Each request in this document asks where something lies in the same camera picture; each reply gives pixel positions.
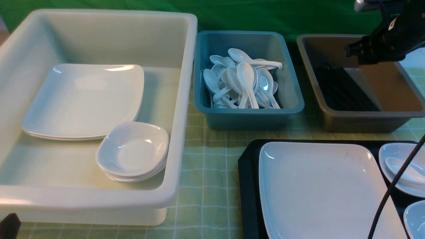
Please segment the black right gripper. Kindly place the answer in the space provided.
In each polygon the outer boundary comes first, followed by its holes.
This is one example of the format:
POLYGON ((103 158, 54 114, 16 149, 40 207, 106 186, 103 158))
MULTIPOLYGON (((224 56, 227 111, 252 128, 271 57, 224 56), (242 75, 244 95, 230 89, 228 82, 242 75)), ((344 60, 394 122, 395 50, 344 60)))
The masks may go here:
POLYGON ((357 0, 356 12, 381 11, 382 21, 369 35, 345 47, 347 57, 360 65, 404 60, 425 45, 423 0, 357 0))

